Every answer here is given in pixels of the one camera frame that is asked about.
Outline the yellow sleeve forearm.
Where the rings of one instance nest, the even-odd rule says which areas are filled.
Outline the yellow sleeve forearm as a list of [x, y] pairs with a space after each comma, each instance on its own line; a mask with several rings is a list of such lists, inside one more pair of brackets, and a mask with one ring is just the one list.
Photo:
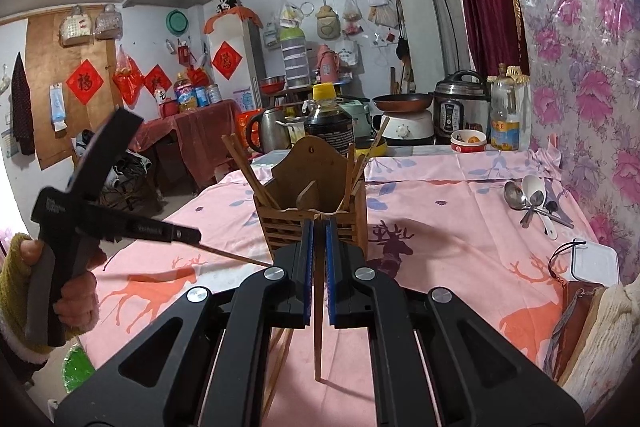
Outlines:
[[[1, 269], [1, 353], [21, 381], [42, 369], [53, 351], [50, 346], [32, 343], [25, 335], [32, 268], [43, 246], [25, 233], [15, 234]], [[53, 317], [60, 321], [67, 339], [96, 326], [99, 318], [96, 277], [89, 269], [65, 283], [61, 298], [53, 305]]]

